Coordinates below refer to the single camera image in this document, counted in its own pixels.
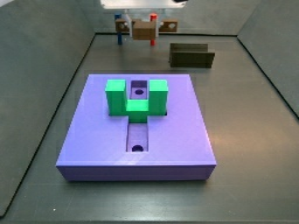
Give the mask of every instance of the hole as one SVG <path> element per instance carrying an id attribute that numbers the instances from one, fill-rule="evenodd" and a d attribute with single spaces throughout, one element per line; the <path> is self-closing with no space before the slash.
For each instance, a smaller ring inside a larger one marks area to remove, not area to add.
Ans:
<path id="1" fill-rule="evenodd" d="M 137 89 L 137 90 L 135 91 L 135 93 L 136 93 L 137 95 L 141 95 L 141 94 L 144 93 L 144 90 L 143 90 L 143 89 Z"/>
<path id="2" fill-rule="evenodd" d="M 172 29 L 175 27 L 175 24 L 169 24 L 168 27 Z"/>
<path id="3" fill-rule="evenodd" d="M 144 151 L 144 147 L 141 145 L 135 145 L 132 151 Z"/>

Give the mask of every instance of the red marker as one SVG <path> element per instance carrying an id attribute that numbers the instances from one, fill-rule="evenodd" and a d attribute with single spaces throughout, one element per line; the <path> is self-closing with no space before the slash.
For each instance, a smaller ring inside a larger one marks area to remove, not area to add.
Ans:
<path id="1" fill-rule="evenodd" d="M 151 21 L 153 21 L 156 18 L 157 18 L 156 14 L 151 13 Z M 153 46 L 153 45 L 155 45 L 155 40 L 151 39 L 151 46 Z"/>

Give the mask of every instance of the rectangular slot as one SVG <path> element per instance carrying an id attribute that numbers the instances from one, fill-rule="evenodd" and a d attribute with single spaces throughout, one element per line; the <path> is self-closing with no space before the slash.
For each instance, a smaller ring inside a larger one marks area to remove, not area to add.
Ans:
<path id="1" fill-rule="evenodd" d="M 131 81 L 131 100 L 147 99 L 147 80 Z M 147 123 L 129 123 L 127 125 L 127 152 L 148 151 L 148 129 Z"/>
<path id="2" fill-rule="evenodd" d="M 131 81 L 131 100 L 145 100 L 147 99 L 147 80 L 132 80 Z"/>
<path id="3" fill-rule="evenodd" d="M 129 123 L 127 126 L 125 151 L 148 151 L 147 123 Z"/>

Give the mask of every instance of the white object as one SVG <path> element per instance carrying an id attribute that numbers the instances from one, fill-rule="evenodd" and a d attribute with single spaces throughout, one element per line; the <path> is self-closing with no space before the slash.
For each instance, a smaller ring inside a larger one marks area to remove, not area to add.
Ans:
<path id="1" fill-rule="evenodd" d="M 0 7 L 10 3 L 13 0 L 0 0 Z"/>
<path id="2" fill-rule="evenodd" d="M 128 30 L 129 30 L 129 37 L 133 37 L 133 26 L 132 26 L 132 19 L 127 14 L 127 10 L 124 10 L 124 20 L 127 22 Z"/>
<path id="3" fill-rule="evenodd" d="M 172 0 L 100 0 L 105 10 L 129 9 L 180 9 L 185 2 L 176 3 Z"/>

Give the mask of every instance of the purple platform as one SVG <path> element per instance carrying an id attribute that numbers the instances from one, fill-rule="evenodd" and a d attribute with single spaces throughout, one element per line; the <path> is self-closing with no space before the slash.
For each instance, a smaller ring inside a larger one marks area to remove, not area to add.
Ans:
<path id="1" fill-rule="evenodd" d="M 147 151 L 127 151 L 127 116 L 108 116 L 107 80 L 168 82 L 167 115 L 148 116 Z M 88 76 L 56 166 L 69 181 L 207 179 L 216 166 L 188 74 Z"/>

